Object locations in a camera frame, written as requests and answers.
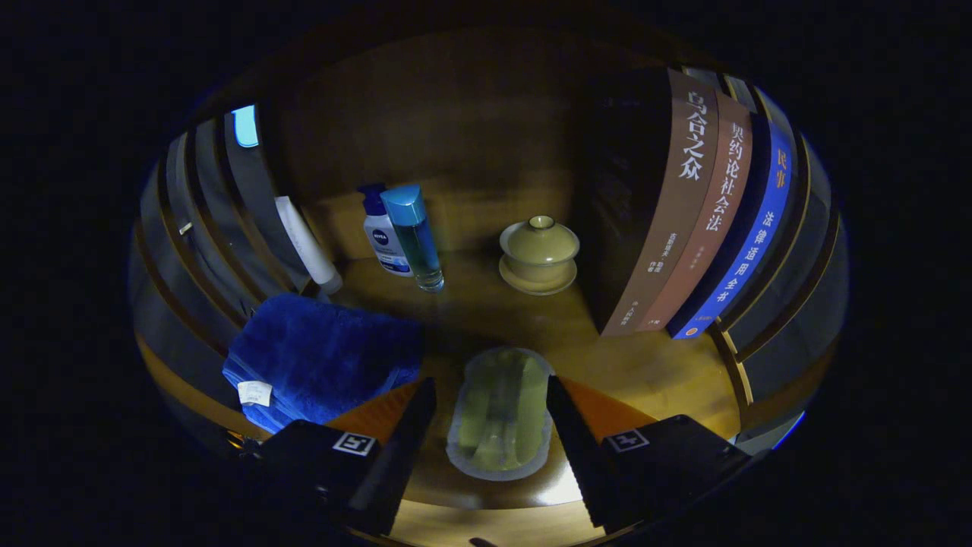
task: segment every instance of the clear glass bottle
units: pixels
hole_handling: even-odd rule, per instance
[[[435,251],[422,189],[417,184],[399,186],[382,192],[381,200],[419,288],[432,293],[442,290],[445,279]]]

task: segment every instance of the blue cap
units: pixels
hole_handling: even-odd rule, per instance
[[[233,110],[233,127],[236,129],[236,144],[243,148],[253,148],[260,144],[257,137],[257,112],[254,105]]]
[[[415,226],[426,219],[422,188],[417,184],[386,190],[381,193],[381,200],[385,202],[392,224]]]
[[[358,192],[364,194],[364,212],[370,216],[382,216],[385,214],[385,204],[381,202],[381,193],[385,191],[385,185],[380,182],[374,184],[364,184],[358,187]]]

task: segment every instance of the orange pad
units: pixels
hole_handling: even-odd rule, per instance
[[[325,425],[341,431],[374,437],[382,445],[387,445],[392,431],[395,431],[395,426],[399,424],[401,414],[405,412],[405,407],[412,400],[420,383],[421,381],[407,383],[384,395],[378,395]]]
[[[571,396],[573,405],[580,411],[584,423],[597,439],[598,444],[605,437],[616,435],[624,431],[637,429],[657,419],[644,412],[626,405],[617,399],[604,395],[601,391],[589,387],[584,383],[558,376],[560,383]]]

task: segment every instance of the white tube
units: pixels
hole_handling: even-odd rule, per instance
[[[304,263],[304,267],[307,268],[311,278],[314,279],[315,283],[321,285],[321,290],[325,294],[337,292],[344,284],[341,274],[337,272],[328,257],[321,252],[321,247],[318,246],[314,235],[310,233],[307,224],[300,217],[300,213],[297,212],[294,204],[291,203],[291,199],[287,196],[281,196],[274,202],[277,204],[277,214],[280,215],[280,221],[284,223],[284,228],[287,229],[287,235],[290,237],[291,243],[294,244],[297,256]]]

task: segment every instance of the wooden back panel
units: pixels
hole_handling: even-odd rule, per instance
[[[578,100],[592,76],[658,65],[566,31],[473,27],[387,44],[261,103],[265,146],[335,260],[372,255],[355,189],[422,185],[440,251],[513,222],[570,222]]]
[[[306,77],[308,67],[326,66],[397,40],[472,25],[568,29],[672,62],[727,70],[715,58],[646,24],[643,18],[597,0],[364,2],[254,62],[207,97],[191,119],[198,124],[260,101],[280,88],[290,88]],[[269,38],[258,44],[269,51],[276,47],[273,42]]]

